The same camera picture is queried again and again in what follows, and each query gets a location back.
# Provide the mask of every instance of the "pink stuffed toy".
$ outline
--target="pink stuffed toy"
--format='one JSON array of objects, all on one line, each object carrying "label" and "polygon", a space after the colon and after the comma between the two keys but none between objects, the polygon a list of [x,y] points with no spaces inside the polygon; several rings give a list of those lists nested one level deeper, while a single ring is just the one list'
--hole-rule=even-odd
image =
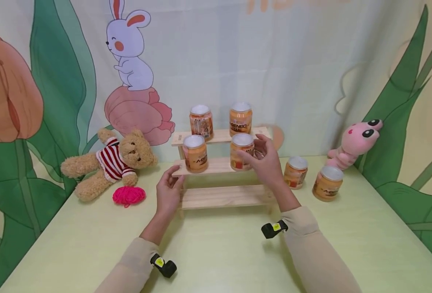
[{"label": "pink stuffed toy", "polygon": [[375,119],[369,122],[352,124],[343,133],[341,146],[328,152],[326,165],[347,169],[354,164],[360,155],[367,153],[379,138],[382,120]]}]

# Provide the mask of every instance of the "wooden rack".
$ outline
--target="wooden rack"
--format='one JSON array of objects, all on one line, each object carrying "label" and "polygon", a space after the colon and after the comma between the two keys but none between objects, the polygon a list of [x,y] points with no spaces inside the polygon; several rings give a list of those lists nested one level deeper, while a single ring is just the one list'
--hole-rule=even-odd
[{"label": "wooden rack", "polygon": [[[252,135],[263,134],[269,138],[271,135],[266,127],[254,127]],[[209,166],[201,173],[191,173],[185,166],[185,157],[183,152],[183,141],[191,132],[176,132],[173,134],[172,146],[178,147],[180,160],[174,164],[180,165],[180,169],[173,173],[173,176],[203,176],[223,173],[243,173],[247,171],[235,171],[230,166],[230,157],[208,158]],[[207,141],[206,144],[227,144],[232,140],[228,129],[215,130],[214,137]],[[180,216],[183,217],[183,210],[222,208],[222,207],[240,207],[240,206],[267,206],[268,212],[271,212],[274,197],[264,185],[238,185],[238,186],[220,186],[211,188],[185,188],[182,190],[180,198]]]}]

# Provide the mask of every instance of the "orange can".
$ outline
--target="orange can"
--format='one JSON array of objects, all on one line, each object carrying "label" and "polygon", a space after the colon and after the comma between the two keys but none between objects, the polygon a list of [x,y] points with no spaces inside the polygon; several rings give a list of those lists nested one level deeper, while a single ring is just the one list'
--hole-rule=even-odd
[{"label": "orange can", "polygon": [[246,151],[250,155],[253,155],[255,151],[255,144],[253,137],[247,133],[237,133],[232,136],[232,142],[230,143],[230,166],[236,171],[245,171],[252,169],[249,163],[245,162],[237,151]]},{"label": "orange can", "polygon": [[252,132],[252,105],[247,102],[237,102],[232,105],[229,112],[230,136],[237,133]]},{"label": "orange can", "polygon": [[208,168],[208,152],[203,136],[191,135],[184,138],[185,165],[192,173],[201,173]]},{"label": "orange can", "polygon": [[189,111],[191,134],[203,136],[205,141],[213,138],[213,114],[206,105],[196,105]]},{"label": "orange can", "polygon": [[307,161],[302,157],[290,157],[284,168],[284,182],[291,189],[300,189],[307,175]]},{"label": "orange can", "polygon": [[321,201],[332,201],[342,184],[343,171],[333,166],[324,166],[318,172],[312,193]]}]

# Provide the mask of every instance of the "teddy bear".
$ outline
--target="teddy bear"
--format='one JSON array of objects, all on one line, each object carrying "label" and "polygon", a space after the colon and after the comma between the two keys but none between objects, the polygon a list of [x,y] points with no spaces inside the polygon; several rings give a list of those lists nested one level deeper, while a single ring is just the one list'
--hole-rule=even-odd
[{"label": "teddy bear", "polygon": [[108,129],[100,129],[97,135],[105,148],[95,153],[69,157],[61,164],[62,173],[70,178],[97,170],[76,186],[74,193],[81,201],[95,199],[120,179],[125,186],[134,186],[138,182],[135,169],[155,166],[158,162],[141,130],[133,129],[121,142]]}]

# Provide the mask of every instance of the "teddy bear ear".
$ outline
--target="teddy bear ear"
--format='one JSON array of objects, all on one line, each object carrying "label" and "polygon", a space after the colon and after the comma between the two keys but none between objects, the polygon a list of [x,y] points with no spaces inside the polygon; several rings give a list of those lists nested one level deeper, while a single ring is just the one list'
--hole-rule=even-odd
[{"label": "teddy bear ear", "polygon": [[158,163],[158,157],[156,155],[154,155],[154,157],[152,158],[151,166],[156,166],[157,163]]},{"label": "teddy bear ear", "polygon": [[144,138],[143,132],[139,129],[133,129],[131,133],[138,136],[138,138]]}]

